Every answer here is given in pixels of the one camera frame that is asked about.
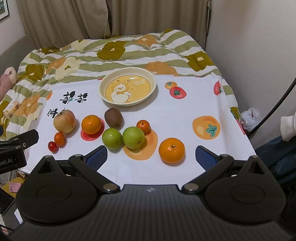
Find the green apple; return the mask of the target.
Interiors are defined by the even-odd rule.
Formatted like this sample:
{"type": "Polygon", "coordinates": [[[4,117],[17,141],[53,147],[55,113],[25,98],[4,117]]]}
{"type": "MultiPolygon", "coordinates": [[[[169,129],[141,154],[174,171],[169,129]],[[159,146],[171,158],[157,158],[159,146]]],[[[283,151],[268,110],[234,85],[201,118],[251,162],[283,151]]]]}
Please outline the green apple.
{"type": "Polygon", "coordinates": [[[103,144],[110,150],[116,150],[121,146],[122,135],[115,128],[108,128],[102,134],[103,144]]]}
{"type": "Polygon", "coordinates": [[[124,130],[122,140],[130,149],[139,148],[145,141],[144,132],[136,126],[130,126],[124,130]]]}

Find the small mandarin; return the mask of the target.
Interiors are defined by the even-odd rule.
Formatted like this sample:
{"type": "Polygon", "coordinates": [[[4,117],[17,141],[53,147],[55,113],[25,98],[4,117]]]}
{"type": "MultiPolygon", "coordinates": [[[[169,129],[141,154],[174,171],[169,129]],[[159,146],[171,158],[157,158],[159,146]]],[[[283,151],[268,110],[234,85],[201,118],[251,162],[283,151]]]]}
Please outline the small mandarin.
{"type": "Polygon", "coordinates": [[[66,138],[63,133],[58,132],[54,135],[54,142],[57,146],[61,147],[66,143],[66,138]]]}
{"type": "Polygon", "coordinates": [[[139,120],[136,127],[140,128],[145,135],[151,131],[151,126],[147,120],[139,120]]]}

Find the red cherry tomato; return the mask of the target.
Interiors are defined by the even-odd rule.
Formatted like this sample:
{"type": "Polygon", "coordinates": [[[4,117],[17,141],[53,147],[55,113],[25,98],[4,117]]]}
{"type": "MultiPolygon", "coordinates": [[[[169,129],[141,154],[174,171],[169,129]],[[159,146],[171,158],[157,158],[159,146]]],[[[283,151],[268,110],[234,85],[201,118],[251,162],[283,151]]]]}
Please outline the red cherry tomato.
{"type": "Polygon", "coordinates": [[[50,142],[48,142],[48,149],[50,152],[55,153],[58,150],[58,146],[55,142],[50,141],[50,142]]]}

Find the large orange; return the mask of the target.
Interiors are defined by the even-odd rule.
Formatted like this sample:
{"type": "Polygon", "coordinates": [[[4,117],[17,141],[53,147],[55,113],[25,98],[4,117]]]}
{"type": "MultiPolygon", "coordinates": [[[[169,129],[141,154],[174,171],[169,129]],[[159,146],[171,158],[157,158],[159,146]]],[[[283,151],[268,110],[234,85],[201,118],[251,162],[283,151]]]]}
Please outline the large orange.
{"type": "Polygon", "coordinates": [[[99,132],[101,125],[101,120],[96,115],[88,115],[81,122],[82,130],[88,135],[93,135],[99,132]]]}
{"type": "Polygon", "coordinates": [[[167,138],[159,145],[159,156],[163,162],[176,164],[185,156],[185,145],[177,138],[167,138]]]}

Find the red yellow apple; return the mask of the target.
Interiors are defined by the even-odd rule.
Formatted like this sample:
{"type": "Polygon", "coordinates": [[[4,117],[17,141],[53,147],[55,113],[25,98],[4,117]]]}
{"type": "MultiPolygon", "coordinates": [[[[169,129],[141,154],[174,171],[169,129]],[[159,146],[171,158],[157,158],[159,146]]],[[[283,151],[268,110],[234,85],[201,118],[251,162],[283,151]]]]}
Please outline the red yellow apple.
{"type": "Polygon", "coordinates": [[[53,120],[54,128],[61,133],[71,133],[76,126],[76,118],[72,111],[64,109],[53,120]]]}

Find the brown kiwi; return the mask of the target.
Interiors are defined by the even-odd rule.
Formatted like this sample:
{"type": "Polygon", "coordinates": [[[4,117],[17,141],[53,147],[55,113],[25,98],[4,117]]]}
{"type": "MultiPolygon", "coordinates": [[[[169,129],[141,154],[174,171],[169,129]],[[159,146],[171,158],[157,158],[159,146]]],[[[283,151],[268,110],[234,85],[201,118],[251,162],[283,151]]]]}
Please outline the brown kiwi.
{"type": "Polygon", "coordinates": [[[110,128],[119,128],[122,126],[123,117],[117,108],[108,109],[104,114],[104,118],[110,128]]]}

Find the pink phone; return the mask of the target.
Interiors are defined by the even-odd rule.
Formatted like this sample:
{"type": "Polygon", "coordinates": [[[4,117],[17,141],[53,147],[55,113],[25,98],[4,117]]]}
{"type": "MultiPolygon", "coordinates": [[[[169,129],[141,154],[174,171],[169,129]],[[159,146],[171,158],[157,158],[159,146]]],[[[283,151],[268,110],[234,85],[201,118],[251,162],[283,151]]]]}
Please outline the pink phone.
{"type": "Polygon", "coordinates": [[[9,183],[9,192],[17,193],[21,188],[22,184],[20,182],[10,182],[9,183]]]}

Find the tissue pack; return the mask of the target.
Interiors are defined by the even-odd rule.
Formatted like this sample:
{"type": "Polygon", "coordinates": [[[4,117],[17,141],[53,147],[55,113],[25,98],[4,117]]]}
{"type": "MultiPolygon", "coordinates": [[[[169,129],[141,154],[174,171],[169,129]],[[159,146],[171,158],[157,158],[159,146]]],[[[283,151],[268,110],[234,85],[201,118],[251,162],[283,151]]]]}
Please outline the tissue pack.
{"type": "Polygon", "coordinates": [[[17,101],[11,102],[3,111],[4,116],[10,120],[13,114],[20,108],[20,103],[17,101]]]}

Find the white fruit print cloth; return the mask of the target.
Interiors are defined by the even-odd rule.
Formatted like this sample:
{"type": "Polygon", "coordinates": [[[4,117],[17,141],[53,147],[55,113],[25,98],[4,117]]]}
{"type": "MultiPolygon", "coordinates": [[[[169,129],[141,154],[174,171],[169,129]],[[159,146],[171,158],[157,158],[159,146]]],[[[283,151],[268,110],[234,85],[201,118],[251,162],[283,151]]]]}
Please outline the white fruit print cloth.
{"type": "MultiPolygon", "coordinates": [[[[131,154],[125,147],[107,152],[107,161],[99,173],[119,186],[125,184],[177,184],[202,174],[204,169],[196,161],[197,146],[204,146],[217,155],[228,154],[246,160],[255,153],[247,136],[234,118],[224,92],[215,94],[214,87],[224,79],[215,74],[206,77],[156,76],[157,87],[144,102],[120,108],[122,129],[146,120],[151,125],[152,144],[131,154]],[[167,138],[177,138],[185,145],[184,158],[176,163],[163,162],[159,145],[167,138]]],[[[98,80],[60,83],[53,87],[52,96],[46,101],[41,115],[31,123],[39,133],[39,141],[26,150],[27,165],[31,173],[41,158],[50,153],[48,142],[56,133],[53,112],[71,110],[77,120],[73,132],[66,136],[66,144],[54,158],[66,160],[74,154],[86,155],[102,145],[102,139],[86,141],[81,138],[81,121],[94,114],[100,118],[110,108],[99,95],[98,80]]]]}

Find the white plastic bag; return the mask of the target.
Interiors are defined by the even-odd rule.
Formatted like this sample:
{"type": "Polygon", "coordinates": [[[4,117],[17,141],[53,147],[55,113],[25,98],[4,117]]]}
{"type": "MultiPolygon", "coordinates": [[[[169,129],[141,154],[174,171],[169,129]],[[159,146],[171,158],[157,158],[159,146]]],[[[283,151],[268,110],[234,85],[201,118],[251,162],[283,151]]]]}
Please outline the white plastic bag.
{"type": "Polygon", "coordinates": [[[258,112],[254,108],[241,113],[242,127],[247,132],[251,132],[259,123],[258,112]]]}

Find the pink plush toy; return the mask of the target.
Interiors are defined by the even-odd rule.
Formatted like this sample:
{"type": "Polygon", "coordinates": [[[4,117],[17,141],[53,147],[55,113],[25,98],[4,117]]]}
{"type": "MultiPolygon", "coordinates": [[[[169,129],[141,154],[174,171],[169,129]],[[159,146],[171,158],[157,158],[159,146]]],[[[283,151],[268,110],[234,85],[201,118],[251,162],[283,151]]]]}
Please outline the pink plush toy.
{"type": "Polygon", "coordinates": [[[6,93],[16,84],[18,80],[15,68],[9,67],[1,75],[0,80],[0,101],[3,100],[6,93]]]}

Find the cream duck print plate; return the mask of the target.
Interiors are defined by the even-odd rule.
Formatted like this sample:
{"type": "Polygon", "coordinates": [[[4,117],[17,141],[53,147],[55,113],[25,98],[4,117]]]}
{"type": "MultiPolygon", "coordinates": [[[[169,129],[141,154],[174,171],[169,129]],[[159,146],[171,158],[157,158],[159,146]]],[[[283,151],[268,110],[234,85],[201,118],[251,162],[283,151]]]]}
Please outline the cream duck print plate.
{"type": "Polygon", "coordinates": [[[106,75],[100,82],[99,95],[114,106],[133,106],[148,99],[156,90],[154,75],[143,68],[126,67],[106,75]]]}

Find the grey bed headboard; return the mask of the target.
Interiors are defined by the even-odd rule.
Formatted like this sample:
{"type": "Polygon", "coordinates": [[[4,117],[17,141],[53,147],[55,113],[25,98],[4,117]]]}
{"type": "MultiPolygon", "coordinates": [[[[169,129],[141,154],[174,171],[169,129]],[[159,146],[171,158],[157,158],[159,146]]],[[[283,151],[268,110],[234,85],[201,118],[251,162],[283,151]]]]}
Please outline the grey bed headboard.
{"type": "Polygon", "coordinates": [[[1,54],[0,74],[2,75],[9,67],[13,67],[17,71],[22,60],[34,49],[36,49],[35,44],[29,35],[19,39],[1,54]]]}

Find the green striped floral quilt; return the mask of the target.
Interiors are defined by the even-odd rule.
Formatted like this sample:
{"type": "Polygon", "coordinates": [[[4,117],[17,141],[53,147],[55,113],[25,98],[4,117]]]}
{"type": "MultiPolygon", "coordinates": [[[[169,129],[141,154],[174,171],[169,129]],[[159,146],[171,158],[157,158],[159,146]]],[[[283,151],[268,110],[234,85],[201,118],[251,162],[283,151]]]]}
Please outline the green striped floral quilt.
{"type": "Polygon", "coordinates": [[[18,80],[1,101],[1,140],[28,130],[39,117],[58,83],[100,80],[114,70],[140,67],[157,75],[204,77],[220,75],[203,48],[187,33],[166,29],[161,33],[80,39],[62,48],[31,51],[16,71],[18,80]],[[17,101],[20,108],[8,120],[4,109],[17,101]]]}

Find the beige curtain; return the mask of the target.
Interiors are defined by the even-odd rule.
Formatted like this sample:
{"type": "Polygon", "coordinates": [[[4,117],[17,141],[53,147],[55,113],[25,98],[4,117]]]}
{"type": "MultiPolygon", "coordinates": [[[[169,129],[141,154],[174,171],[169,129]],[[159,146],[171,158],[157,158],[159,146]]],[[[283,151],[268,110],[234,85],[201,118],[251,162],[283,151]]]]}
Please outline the beige curtain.
{"type": "Polygon", "coordinates": [[[210,1],[17,1],[36,47],[64,47],[78,39],[181,30],[206,44],[210,1]]]}

